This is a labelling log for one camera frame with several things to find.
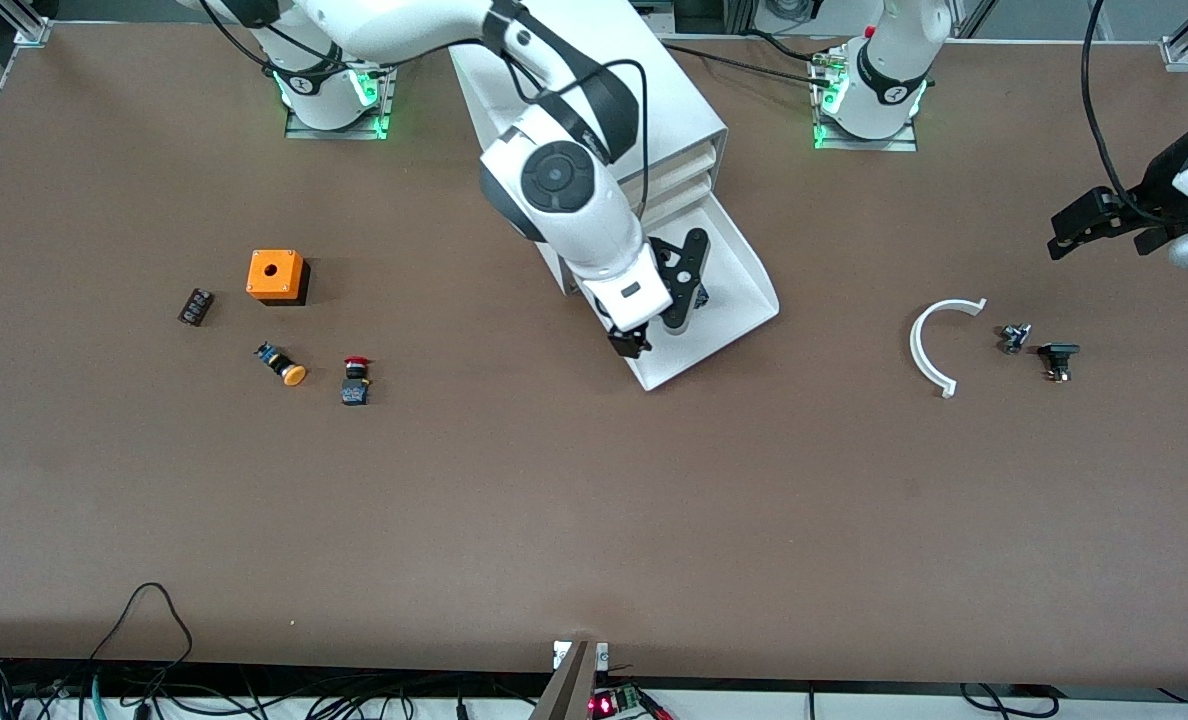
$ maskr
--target power cable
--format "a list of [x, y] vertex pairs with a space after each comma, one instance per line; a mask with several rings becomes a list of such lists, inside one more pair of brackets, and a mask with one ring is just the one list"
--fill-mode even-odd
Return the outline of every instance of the power cable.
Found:
[[734, 68], [741, 68], [744, 70], [750, 70], [751, 72], [763, 72], [767, 76], [778, 78], [791, 78], [792, 81], [805, 82], [809, 86], [816, 87], [830, 87], [830, 81], [827, 78], [814, 78], [808, 76], [796, 76], [794, 72], [782, 72], [781, 70], [773, 70], [772, 68], [764, 68], [760, 65], [751, 65], [750, 63], [742, 63], [739, 59], [723, 58], [722, 55], [706, 53], [703, 50], [693, 50], [691, 48], [682, 48], [678, 45], [664, 44], [666, 49], [675, 51], [676, 53], [695, 55], [699, 58], [704, 58], [708, 61], [715, 61], [716, 63], [722, 63], [725, 65], [731, 65]]
[[494, 680], [492, 680], [492, 687], [497, 688], [499, 691], [506, 693], [507, 696], [514, 697], [516, 700], [524, 701], [527, 705], [536, 707], [536, 701], [531, 700], [531, 697], [527, 697], [525, 696], [525, 694], [522, 693], [511, 691], [510, 688], [504, 687], [501, 683], [498, 683]]
[[1171, 700], [1174, 700], [1176, 702], [1187, 702], [1188, 703], [1188, 700], [1184, 700], [1184, 697], [1181, 697], [1178, 694], [1176, 694], [1174, 691], [1168, 691], [1165, 688], [1155, 688], [1155, 689], [1156, 689], [1156, 691], [1161, 691], [1162, 694], [1165, 694], [1165, 696], [1170, 697]]
[[1092, 128], [1092, 140], [1097, 141], [1097, 152], [1101, 156], [1101, 164], [1105, 165], [1105, 173], [1110, 176], [1110, 184], [1114, 187], [1114, 192], [1123, 198], [1123, 203], [1137, 215], [1151, 223], [1165, 225], [1167, 220], [1152, 213], [1144, 211], [1137, 206], [1137, 200], [1123, 187], [1118, 170], [1114, 170], [1114, 160], [1110, 159], [1110, 147], [1105, 145], [1105, 135], [1101, 135], [1101, 125], [1097, 121], [1097, 110], [1092, 108], [1092, 89], [1089, 81], [1089, 67], [1092, 62], [1092, 37], [1097, 34], [1097, 20], [1101, 18], [1101, 6], [1105, 0], [1097, 0], [1092, 4], [1092, 14], [1087, 21], [1087, 32], [1083, 33], [1083, 55], [1079, 63], [1079, 84], [1083, 91], [1083, 113], [1087, 114], [1088, 127]]
[[350, 68], [350, 63], [346, 63], [346, 61], [339, 58], [339, 56], [337, 56], [337, 58], [333, 58], [330, 55], [320, 53], [318, 50], [315, 50], [314, 48], [310, 48], [309, 45], [303, 44], [303, 42], [297, 40], [297, 38], [293, 38], [291, 34], [287, 34], [286, 32], [280, 31], [278, 27], [274, 27], [273, 24], [270, 24], [268, 26], [265, 26], [265, 29], [267, 29], [270, 32], [273, 32], [274, 34], [282, 37], [283, 40], [291, 42], [292, 45], [295, 45], [297, 48], [301, 48], [301, 50], [307, 51], [307, 53], [314, 55], [315, 58], [318, 58], [318, 59], [323, 61], [324, 63], [330, 63], [330, 64], [334, 64], [334, 65], [339, 65], [339, 68], [337, 68], [339, 70], [352, 69]]
[[260, 68], [264, 68], [266, 72], [278, 72], [280, 76], [303, 78], [328, 77], [341, 72], [341, 68], [334, 68], [330, 70], [287, 70], [270, 63], [267, 59], [261, 59], [255, 53], [252, 53], [252, 51], [248, 50], [241, 42], [239, 42], [238, 38], [228, 31], [228, 29], [225, 29], [225, 24], [220, 21], [220, 18], [216, 17], [215, 10], [211, 10], [211, 6], [207, 4], [207, 0], [198, 0], [198, 5], [202, 6], [202, 12], [207, 13], [207, 19], [210, 19], [211, 24], [219, 29], [220, 34], [223, 34], [225, 39], [228, 40], [230, 45], [236, 48], [240, 53], [246, 55], [248, 61], [254, 61], [254, 63], [260, 65]]
[[[984, 702], [979, 702], [974, 697], [969, 696], [968, 684], [981, 687], [982, 690], [986, 691], [987, 696], [990, 696], [990, 700], [993, 701], [993, 705], [984, 705]], [[959, 683], [959, 691], [963, 694], [963, 700], [968, 701], [969, 706], [975, 707], [978, 710], [997, 712], [1000, 720], [1011, 720], [1011, 716], [1030, 716], [1032, 720], [1047, 720], [1048, 716], [1055, 716], [1057, 712], [1061, 712], [1061, 701], [1055, 696], [1048, 699], [1053, 701], [1053, 707], [1048, 708], [1048, 710], [1031, 712], [1017, 710], [1015, 707], [1007, 707], [1001, 702], [1000, 697], [998, 697], [996, 689], [991, 688], [986, 683]]]
[[764, 40], [769, 42], [772, 48], [776, 48], [778, 53], [785, 55], [788, 58], [795, 58], [796, 61], [804, 61], [804, 63], [813, 63], [813, 56], [805, 53], [798, 53], [798, 51], [790, 50], [783, 44], [783, 42], [777, 40], [776, 36], [769, 32], [763, 32], [759, 29], [748, 29], [748, 31], [741, 32], [741, 34], [751, 34], [753, 37], [762, 37]]

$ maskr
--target electronic component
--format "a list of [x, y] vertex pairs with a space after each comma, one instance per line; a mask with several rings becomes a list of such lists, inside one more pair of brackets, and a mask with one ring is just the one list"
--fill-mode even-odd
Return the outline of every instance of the electronic component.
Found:
[[652, 720], [675, 720], [670, 714], [670, 710], [661, 707], [661, 703], [655, 701], [652, 696], [649, 696], [645, 691], [639, 691], [639, 702], [643, 705], [643, 709], [652, 716]]
[[346, 358], [346, 379], [341, 381], [341, 402], [343, 405], [367, 405], [367, 387], [371, 380], [367, 379], [367, 365], [371, 360], [366, 356], [352, 355]]
[[293, 364], [286, 352], [279, 347], [261, 342], [261, 346], [255, 348], [254, 355], [261, 359], [261, 364], [268, 365], [270, 370], [273, 370], [279, 378], [283, 378], [283, 384], [289, 387], [298, 386], [305, 379], [305, 366]]
[[639, 707], [639, 691], [634, 686], [621, 686], [594, 693], [590, 697], [590, 720], [605, 720]]
[[1079, 346], [1070, 342], [1050, 342], [1038, 348], [1038, 355], [1047, 360], [1047, 377], [1053, 383], [1068, 383], [1070, 379], [1070, 355], [1079, 352]]
[[215, 299], [216, 297], [213, 293], [195, 288], [195, 291], [190, 295], [190, 299], [187, 301], [187, 305], [181, 309], [181, 315], [177, 316], [177, 320], [197, 328], [202, 324], [202, 320], [207, 315], [207, 309], [211, 307], [211, 302]]
[[296, 250], [252, 251], [247, 295], [265, 305], [305, 305], [310, 264]]
[[1001, 329], [1001, 350], [1006, 352], [1007, 355], [1016, 355], [1020, 352], [1022, 346], [1029, 340], [1029, 333], [1034, 331], [1034, 326], [1029, 323], [1024, 326], [1007, 326]]

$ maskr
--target white curved part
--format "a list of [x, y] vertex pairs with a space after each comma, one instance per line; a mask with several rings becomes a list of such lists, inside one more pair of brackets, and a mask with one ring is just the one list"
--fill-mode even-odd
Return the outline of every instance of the white curved part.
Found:
[[914, 321], [914, 328], [910, 329], [910, 355], [914, 355], [914, 364], [918, 365], [920, 372], [927, 375], [929, 381], [941, 386], [941, 397], [954, 397], [954, 391], [959, 383], [954, 378], [942, 373], [941, 370], [936, 370], [936, 365], [933, 365], [933, 361], [928, 360], [927, 350], [923, 350], [923, 323], [927, 322], [929, 315], [933, 315], [937, 310], [959, 310], [959, 312], [975, 316], [981, 314], [984, 309], [986, 309], [986, 299], [984, 297], [981, 302], [942, 299], [941, 302], [933, 302], [927, 310], [923, 310], [918, 320]]

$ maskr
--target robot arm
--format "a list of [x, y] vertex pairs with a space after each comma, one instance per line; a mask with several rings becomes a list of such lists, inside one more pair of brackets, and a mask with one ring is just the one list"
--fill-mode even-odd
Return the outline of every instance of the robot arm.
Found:
[[950, 31], [946, 0], [883, 0], [872, 33], [830, 51], [842, 55], [843, 72], [822, 110], [865, 140], [896, 135], [918, 109], [928, 69]]
[[1129, 192], [1162, 223], [1143, 217], [1110, 188], [1092, 188], [1054, 215], [1055, 238], [1047, 244], [1051, 259], [1060, 260], [1102, 236], [1139, 233], [1135, 238], [1139, 255], [1169, 246], [1171, 261], [1188, 269], [1188, 132], [1151, 160], [1142, 182]]
[[[346, 67], [348, 58], [331, 38], [310, 23], [296, 5], [280, 5], [273, 0], [177, 0], [177, 4], [197, 10], [219, 20], [242, 24], [268, 56], [274, 82], [283, 90], [283, 99], [307, 126], [321, 131], [350, 127], [371, 106], [358, 88], [355, 70]], [[292, 42], [314, 50], [309, 53]], [[326, 61], [320, 58], [337, 61]]]
[[[642, 328], [672, 304], [639, 219], [608, 170], [639, 141], [638, 99], [518, 0], [178, 1], [244, 15], [238, 19], [279, 68], [301, 70], [318, 58], [292, 53], [299, 50], [267, 26], [380, 67], [478, 42], [525, 69], [543, 91], [484, 151], [484, 195], [529, 240], [548, 242], [621, 331]], [[279, 82], [309, 86], [296, 77]]]

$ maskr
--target brown table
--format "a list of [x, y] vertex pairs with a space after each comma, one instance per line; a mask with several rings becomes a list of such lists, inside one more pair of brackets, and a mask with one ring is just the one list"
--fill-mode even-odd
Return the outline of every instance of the brown table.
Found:
[[[708, 42], [789, 68], [754, 42]], [[1188, 272], [1045, 258], [1102, 183], [1078, 48], [955, 45], [917, 154], [813, 151], [801, 86], [681, 63], [782, 311], [653, 393], [478, 190], [446, 53], [386, 143], [282, 138], [201, 26], [58, 26], [0, 100], [0, 655], [82, 656], [133, 585], [201, 661], [1188, 687]], [[1097, 50], [1125, 179], [1188, 126], [1157, 50]], [[255, 247], [314, 263], [268, 309]], [[206, 327], [175, 314], [219, 291]], [[941, 400], [911, 364], [933, 320]], [[1074, 381], [992, 328], [1083, 346]], [[311, 368], [284, 389], [251, 355]], [[339, 405], [341, 360], [375, 398]], [[166, 657], [143, 604], [110, 656]]]

